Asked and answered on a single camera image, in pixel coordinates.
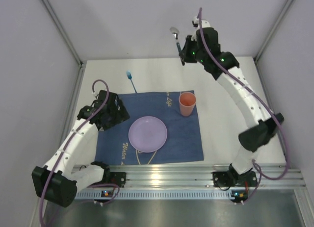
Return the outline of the metal spoon teal handle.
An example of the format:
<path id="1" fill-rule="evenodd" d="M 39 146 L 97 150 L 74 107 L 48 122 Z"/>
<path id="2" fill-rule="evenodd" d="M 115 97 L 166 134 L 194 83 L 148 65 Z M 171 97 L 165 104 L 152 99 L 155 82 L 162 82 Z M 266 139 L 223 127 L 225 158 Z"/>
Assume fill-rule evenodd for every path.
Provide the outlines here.
<path id="1" fill-rule="evenodd" d="M 177 50 L 180 53 L 181 52 L 181 46 L 180 46 L 180 42 L 179 42 L 179 30 L 175 27 L 170 27 L 170 32 L 174 35 L 175 41 L 176 41 L 176 46 L 177 46 Z"/>

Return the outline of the purple plastic plate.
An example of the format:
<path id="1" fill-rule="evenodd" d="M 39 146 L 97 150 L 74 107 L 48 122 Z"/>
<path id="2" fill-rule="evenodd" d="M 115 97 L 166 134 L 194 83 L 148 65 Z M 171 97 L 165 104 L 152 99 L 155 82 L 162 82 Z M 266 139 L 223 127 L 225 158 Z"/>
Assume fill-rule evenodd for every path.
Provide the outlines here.
<path id="1" fill-rule="evenodd" d="M 168 137 L 167 127 L 162 120 L 145 116 L 135 120 L 129 128 L 130 144 L 139 152 L 151 153 L 159 150 Z"/>

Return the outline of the orange plastic cup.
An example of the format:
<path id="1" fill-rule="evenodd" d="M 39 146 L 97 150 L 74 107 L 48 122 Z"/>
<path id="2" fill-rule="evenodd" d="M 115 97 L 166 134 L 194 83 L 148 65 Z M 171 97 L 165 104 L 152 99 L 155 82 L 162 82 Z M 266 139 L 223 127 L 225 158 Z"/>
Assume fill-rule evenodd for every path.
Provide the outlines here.
<path id="1" fill-rule="evenodd" d="M 196 104 L 196 97 L 192 92 L 183 92 L 179 96 L 180 113 L 182 116 L 188 117 Z"/>

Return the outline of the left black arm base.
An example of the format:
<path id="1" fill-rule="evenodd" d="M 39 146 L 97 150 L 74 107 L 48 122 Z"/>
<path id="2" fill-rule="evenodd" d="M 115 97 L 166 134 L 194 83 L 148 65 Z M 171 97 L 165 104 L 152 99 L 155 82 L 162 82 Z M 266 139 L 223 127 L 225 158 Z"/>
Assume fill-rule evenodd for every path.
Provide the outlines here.
<path id="1" fill-rule="evenodd" d="M 125 172 L 105 172 L 102 182 L 116 184 L 122 188 L 126 184 L 126 176 Z"/>

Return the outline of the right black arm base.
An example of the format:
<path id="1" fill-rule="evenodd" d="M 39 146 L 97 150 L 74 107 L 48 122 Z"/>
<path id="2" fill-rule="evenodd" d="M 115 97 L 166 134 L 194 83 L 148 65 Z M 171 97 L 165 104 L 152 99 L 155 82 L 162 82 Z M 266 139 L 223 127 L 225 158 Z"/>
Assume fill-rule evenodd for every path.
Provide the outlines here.
<path id="1" fill-rule="evenodd" d="M 227 171 L 217 171 L 212 173 L 213 185 L 217 188 L 233 188 L 233 187 L 255 187 L 257 185 L 256 173 L 253 171 L 245 174 L 231 174 Z"/>

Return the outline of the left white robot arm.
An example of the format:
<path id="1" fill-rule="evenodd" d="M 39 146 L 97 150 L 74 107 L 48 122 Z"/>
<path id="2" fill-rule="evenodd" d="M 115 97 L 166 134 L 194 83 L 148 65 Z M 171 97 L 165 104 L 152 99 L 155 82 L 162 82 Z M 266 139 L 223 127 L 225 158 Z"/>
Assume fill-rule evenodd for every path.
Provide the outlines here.
<path id="1" fill-rule="evenodd" d="M 107 164 L 93 161 L 73 173 L 73 168 L 89 148 L 97 146 L 98 133 L 130 118 L 116 93 L 101 90 L 91 105 L 84 106 L 66 140 L 45 163 L 31 173 L 36 195 L 62 207 L 68 207 L 78 192 L 94 184 L 114 182 Z"/>

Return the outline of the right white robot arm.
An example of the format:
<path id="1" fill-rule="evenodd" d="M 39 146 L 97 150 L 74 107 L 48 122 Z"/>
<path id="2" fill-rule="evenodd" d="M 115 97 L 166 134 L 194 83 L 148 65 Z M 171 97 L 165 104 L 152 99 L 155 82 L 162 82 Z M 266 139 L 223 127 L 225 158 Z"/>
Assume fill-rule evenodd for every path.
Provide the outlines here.
<path id="1" fill-rule="evenodd" d="M 240 149 L 229 166 L 229 173 L 237 177 L 252 170 L 260 148 L 277 134 L 284 117 L 273 113 L 254 93 L 235 56 L 221 51 L 218 32 L 209 22 L 195 17 L 192 25 L 195 31 L 186 36 L 179 53 L 182 63 L 200 63 L 230 95 L 248 127 L 238 135 Z"/>

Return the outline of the blue plastic fork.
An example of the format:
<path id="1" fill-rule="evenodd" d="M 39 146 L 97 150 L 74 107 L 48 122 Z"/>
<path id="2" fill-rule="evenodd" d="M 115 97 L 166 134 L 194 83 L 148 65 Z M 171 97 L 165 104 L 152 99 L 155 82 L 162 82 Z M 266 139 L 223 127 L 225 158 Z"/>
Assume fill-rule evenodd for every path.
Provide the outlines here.
<path id="1" fill-rule="evenodd" d="M 132 87 L 133 87 L 135 93 L 137 94 L 136 87 L 135 87 L 135 85 L 134 85 L 134 83 L 133 83 L 133 80 L 132 80 L 131 72 L 130 72 L 130 71 L 126 71 L 126 74 L 127 74 L 128 79 L 130 80 L 130 82 L 131 82 L 131 84 L 132 84 Z"/>

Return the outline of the right aluminium frame post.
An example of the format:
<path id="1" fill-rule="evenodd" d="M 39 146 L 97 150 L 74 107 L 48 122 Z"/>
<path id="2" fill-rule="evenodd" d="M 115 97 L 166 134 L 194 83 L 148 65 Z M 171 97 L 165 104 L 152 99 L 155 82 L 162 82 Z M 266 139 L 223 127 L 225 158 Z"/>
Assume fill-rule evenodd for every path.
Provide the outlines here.
<path id="1" fill-rule="evenodd" d="M 291 7 L 295 3 L 295 1 L 296 0 L 285 0 L 282 8 L 280 9 L 279 14 L 277 15 L 274 23 L 271 26 L 271 29 L 269 30 L 267 36 L 263 40 L 263 43 L 262 43 L 261 47 L 259 48 L 256 56 L 253 58 L 255 64 L 258 63 L 258 61 L 261 59 L 262 55 L 266 51 L 271 40 L 274 38 L 274 36 L 275 36 L 276 32 L 278 31 L 281 23 L 283 22 L 283 20 L 287 16 L 289 10 L 291 9 Z"/>

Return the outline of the aluminium frame post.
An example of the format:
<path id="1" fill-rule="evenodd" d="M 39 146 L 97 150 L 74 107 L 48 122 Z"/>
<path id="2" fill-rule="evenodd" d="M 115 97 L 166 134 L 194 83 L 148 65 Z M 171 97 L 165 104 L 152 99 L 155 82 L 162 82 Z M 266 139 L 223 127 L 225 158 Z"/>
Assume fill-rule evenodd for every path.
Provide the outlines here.
<path id="1" fill-rule="evenodd" d="M 69 38 L 65 28 L 63 27 L 60 19 L 58 18 L 52 4 L 50 3 L 49 0 L 40 0 L 40 1 L 42 2 L 44 8 L 48 12 L 50 18 L 52 19 L 54 26 L 57 28 L 59 34 L 61 35 L 63 41 L 65 42 L 65 45 L 67 46 L 68 50 L 72 54 L 73 58 L 75 59 L 77 64 L 79 66 L 81 66 L 83 61 L 81 60 L 77 51 L 75 50 L 74 45 L 73 45 L 72 41 L 70 40 L 70 38 Z"/>
<path id="2" fill-rule="evenodd" d="M 262 43 L 261 47 L 259 48 L 256 56 L 253 58 L 255 64 L 258 63 L 258 61 L 261 59 L 262 55 L 266 51 L 271 40 L 274 38 L 274 36 L 275 36 L 276 32 L 278 31 L 281 23 L 283 22 L 283 20 L 287 16 L 289 10 L 291 9 L 291 7 L 295 3 L 295 1 L 296 0 L 285 0 L 282 8 L 280 9 L 279 14 L 277 15 L 274 23 L 271 26 L 271 29 L 269 30 L 267 36 L 263 40 L 263 43 Z"/>

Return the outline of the left aluminium frame post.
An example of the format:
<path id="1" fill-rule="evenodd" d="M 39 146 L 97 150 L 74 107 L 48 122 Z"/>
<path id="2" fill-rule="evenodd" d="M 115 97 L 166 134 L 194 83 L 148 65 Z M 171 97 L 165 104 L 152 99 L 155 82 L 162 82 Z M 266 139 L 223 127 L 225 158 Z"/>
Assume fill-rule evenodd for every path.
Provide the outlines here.
<path id="1" fill-rule="evenodd" d="M 65 28 L 63 27 L 60 19 L 58 18 L 52 4 L 50 3 L 49 0 L 40 0 L 40 1 L 42 2 L 44 8 L 48 12 L 50 18 L 52 19 L 54 26 L 57 28 L 59 34 L 61 35 L 63 41 L 65 42 L 65 45 L 67 46 L 68 50 L 72 54 L 73 58 L 75 59 L 77 64 L 79 66 L 81 66 L 83 61 L 81 60 L 77 51 L 75 50 L 74 45 L 73 45 L 72 41 L 70 40 L 70 38 L 69 38 Z"/>

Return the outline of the aluminium mounting rail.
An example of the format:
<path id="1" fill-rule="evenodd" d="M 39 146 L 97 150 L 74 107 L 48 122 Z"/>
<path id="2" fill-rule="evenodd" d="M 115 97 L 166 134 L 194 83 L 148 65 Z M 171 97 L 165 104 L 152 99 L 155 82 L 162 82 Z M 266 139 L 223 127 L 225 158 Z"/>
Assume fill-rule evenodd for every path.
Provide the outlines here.
<path id="1" fill-rule="evenodd" d="M 227 170 L 224 165 L 126 165 L 111 166 L 112 172 L 126 173 L 126 188 L 183 188 L 213 189 L 218 181 L 214 172 Z M 302 173 L 298 169 L 290 169 L 280 180 L 262 178 L 261 189 L 293 189 L 306 186 Z"/>

